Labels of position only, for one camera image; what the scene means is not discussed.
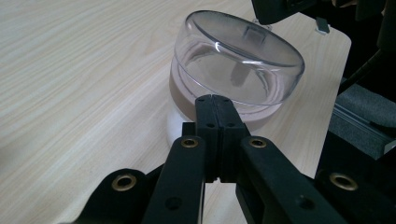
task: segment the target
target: white container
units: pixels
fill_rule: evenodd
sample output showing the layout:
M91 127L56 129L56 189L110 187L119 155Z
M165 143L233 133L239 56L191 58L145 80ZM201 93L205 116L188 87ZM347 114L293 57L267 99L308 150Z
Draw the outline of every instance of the white container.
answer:
M206 94L231 99L254 133L290 96L303 72L301 54L271 31L220 12L191 13L171 65L169 143L181 136L182 122L195 121L194 101Z

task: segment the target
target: plastic container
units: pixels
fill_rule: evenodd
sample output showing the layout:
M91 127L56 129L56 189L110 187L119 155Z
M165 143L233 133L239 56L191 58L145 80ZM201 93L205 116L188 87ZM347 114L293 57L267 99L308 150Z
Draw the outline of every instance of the plastic container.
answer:
M254 133L290 96L303 72L297 49L260 25L216 11L191 13L180 28L171 65L169 143L181 136L182 122L195 120L194 101L206 94L231 99Z

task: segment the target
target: dark floor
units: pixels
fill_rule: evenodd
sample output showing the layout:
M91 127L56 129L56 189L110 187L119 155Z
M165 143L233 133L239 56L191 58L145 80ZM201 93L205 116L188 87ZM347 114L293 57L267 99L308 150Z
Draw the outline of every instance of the dark floor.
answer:
M377 51L376 41L382 22L378 14L363 21L356 21L356 7L334 7L331 2L318 1L316 5L304 11L303 14L315 18L321 17L328 21L331 27L343 32L352 41L346 62L344 77L350 77L364 65ZM396 72L390 65L395 63L390 59L385 65L376 68L374 72L361 79L358 84L369 91L377 93L396 102L396 85L393 81Z

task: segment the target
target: wooden table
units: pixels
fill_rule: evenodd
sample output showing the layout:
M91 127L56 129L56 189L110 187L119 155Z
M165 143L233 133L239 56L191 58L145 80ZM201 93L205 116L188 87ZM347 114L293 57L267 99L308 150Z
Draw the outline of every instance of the wooden table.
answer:
M195 10L251 21L249 1L1 1L0 223L60 223L121 168L168 153L173 47ZM350 47L302 14L274 24L305 60L296 90L260 135L313 176ZM204 223L243 223L233 184L207 185Z

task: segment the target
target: transparent lid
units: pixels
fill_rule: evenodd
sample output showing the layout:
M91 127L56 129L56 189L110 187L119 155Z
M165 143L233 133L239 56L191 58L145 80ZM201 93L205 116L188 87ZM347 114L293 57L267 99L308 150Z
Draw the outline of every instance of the transparent lid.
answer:
M283 102L304 72L304 59L291 44L260 25L216 11L190 14L175 57L197 85L246 105Z

